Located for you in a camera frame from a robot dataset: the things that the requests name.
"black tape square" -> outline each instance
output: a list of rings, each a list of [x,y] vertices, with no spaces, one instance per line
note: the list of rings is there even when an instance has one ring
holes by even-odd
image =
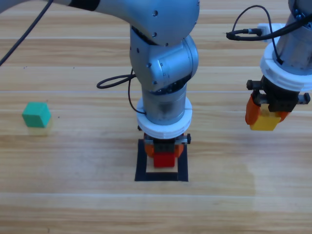
[[[189,181],[187,163],[187,145],[177,161],[177,172],[146,172],[147,155],[144,150],[144,141],[138,140],[135,181]]]

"yellow cube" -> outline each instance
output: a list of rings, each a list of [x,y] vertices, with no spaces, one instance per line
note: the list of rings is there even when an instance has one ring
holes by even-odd
[[[273,131],[278,123],[281,121],[281,117],[278,112],[270,112],[269,105],[261,105],[261,113],[254,125],[250,126],[253,131]]]

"white mounting ring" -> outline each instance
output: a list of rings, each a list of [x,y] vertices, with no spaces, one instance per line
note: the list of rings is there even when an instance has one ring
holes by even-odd
[[[136,106],[138,111],[144,111],[143,99],[141,98]],[[185,112],[177,123],[171,125],[158,125],[150,122],[143,114],[137,113],[136,119],[139,127],[147,135],[157,139],[172,139],[186,132],[192,121],[192,104],[188,98],[185,99]]]
[[[269,81],[278,87],[295,92],[305,92],[312,89],[312,75],[300,76],[286,72],[273,60],[273,52],[274,47],[270,43],[265,49],[260,63],[261,71]]]

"cube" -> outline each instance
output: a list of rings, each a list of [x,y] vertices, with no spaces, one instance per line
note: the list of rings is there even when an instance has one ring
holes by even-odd
[[[47,103],[29,102],[22,114],[23,119],[30,128],[45,128],[51,118]]]

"black cable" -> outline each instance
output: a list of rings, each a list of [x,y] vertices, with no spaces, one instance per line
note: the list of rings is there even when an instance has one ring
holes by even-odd
[[[141,111],[138,111],[132,104],[131,102],[131,98],[130,98],[130,85],[131,85],[131,80],[133,78],[137,77],[135,74],[133,74],[133,69],[131,69],[131,73],[129,75],[122,75],[122,76],[117,76],[117,77],[111,77],[111,78],[108,78],[108,79],[105,79],[105,80],[102,80],[101,82],[99,82],[97,84],[97,88],[98,89],[108,89],[108,88],[111,88],[111,87],[115,87],[117,85],[120,85],[120,84],[123,84],[125,82],[129,82],[129,85],[128,85],[128,99],[129,99],[129,103],[130,103],[130,106],[132,107],[132,109],[137,112],[137,113],[140,113],[140,114],[143,114],[145,115],[146,112],[141,112]],[[115,82],[113,84],[108,84],[108,85],[104,85],[102,86],[102,84],[108,82],[108,81],[111,81],[111,80],[114,80],[114,79],[120,79],[120,78],[126,78],[126,79],[123,79],[121,81],[118,81],[118,82]]]
[[[270,16],[268,10],[267,10],[264,6],[261,6],[261,5],[253,5],[253,6],[248,7],[247,9],[245,9],[245,10],[237,17],[237,19],[236,19],[236,21],[235,21],[235,23],[234,23],[233,29],[232,29],[232,33],[234,33],[235,35],[236,35],[236,34],[241,34],[241,33],[250,34],[250,32],[246,32],[246,30],[248,30],[248,29],[239,30],[239,31],[234,31],[234,30],[235,30],[235,27],[236,27],[236,25],[237,25],[239,19],[240,19],[248,10],[250,10],[250,9],[252,9],[252,8],[256,8],[256,7],[263,9],[263,10],[265,11],[265,13],[267,14],[267,17],[268,17],[268,20],[269,20],[269,26],[270,26],[270,33],[271,33],[271,34],[273,33],[271,16]],[[283,64],[283,61],[281,60],[281,58],[280,58],[280,56],[279,56],[279,54],[278,54],[278,52],[277,52],[277,48],[276,48],[276,44],[275,44],[274,38],[272,38],[272,42],[273,42],[273,47],[274,47],[274,51],[275,51],[275,54],[276,54],[277,61],[278,61],[280,64]]]
[[[304,17],[301,20],[298,20],[294,23],[291,23],[273,33],[264,35],[264,36],[259,36],[259,37],[240,37],[237,36],[236,34],[237,31],[232,31],[232,32],[228,32],[226,34],[226,37],[230,40],[238,40],[238,41],[261,41],[261,40],[269,40],[269,39],[274,39],[277,37],[281,37],[284,36],[288,33],[291,33],[299,28],[301,28],[302,26],[305,26],[306,24],[308,24],[309,22],[312,22],[312,14]]]
[[[46,13],[46,11],[49,9],[51,4],[53,3],[53,0],[49,0],[44,9],[40,12],[40,14],[37,16],[35,21],[30,25],[30,27],[27,29],[27,31],[21,36],[21,38],[14,44],[14,46],[9,50],[9,52],[0,60],[0,66],[2,66],[7,59],[13,54],[13,52],[18,48],[18,46],[25,40],[25,38],[30,34],[30,32],[34,29],[34,27],[37,25],[37,23],[40,21],[40,19],[43,17],[43,15]]]
[[[132,109],[134,109],[134,111],[136,111],[136,112],[138,112],[138,113],[140,113],[140,114],[146,115],[146,112],[138,111],[138,110],[137,110],[136,108],[134,108],[134,106],[132,105],[131,98],[130,98],[130,85],[131,85],[131,80],[132,80],[132,79],[129,80],[129,85],[128,85],[128,98],[129,98],[129,103],[130,103]]]

